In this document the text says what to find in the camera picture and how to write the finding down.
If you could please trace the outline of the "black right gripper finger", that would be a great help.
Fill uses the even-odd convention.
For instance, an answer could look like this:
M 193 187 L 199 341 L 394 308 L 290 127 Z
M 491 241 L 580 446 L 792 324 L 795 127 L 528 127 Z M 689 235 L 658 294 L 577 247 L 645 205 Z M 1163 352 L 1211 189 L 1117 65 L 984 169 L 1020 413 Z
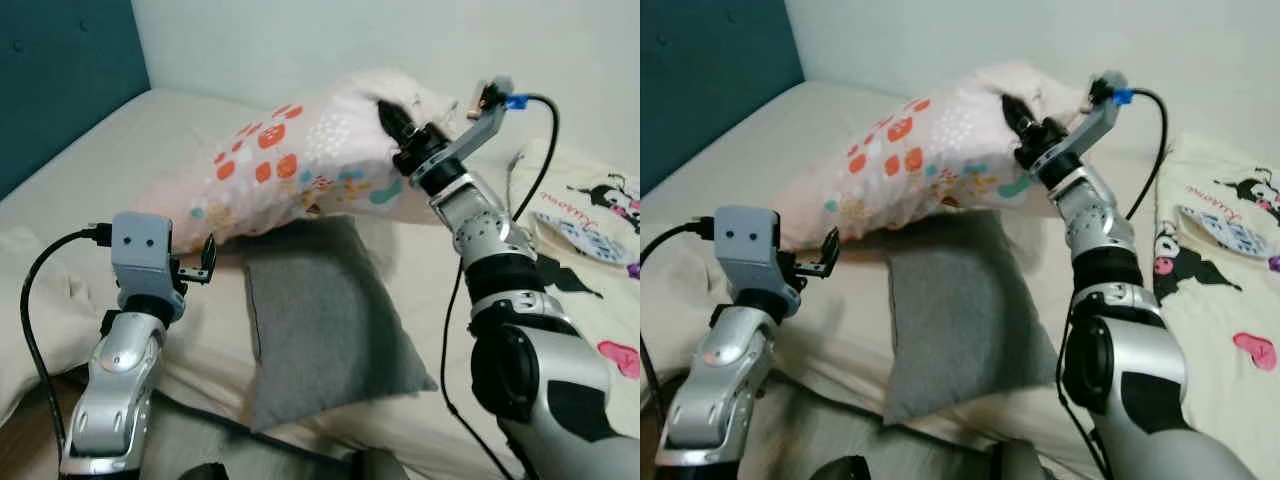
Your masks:
M 401 105 L 385 99 L 379 99 L 376 106 L 383 131 L 394 142 L 408 142 L 417 129 L 412 116 Z
M 1000 100 L 1005 124 L 1015 136 L 1028 136 L 1033 129 L 1041 127 L 1030 108 L 1021 99 L 1001 93 Z

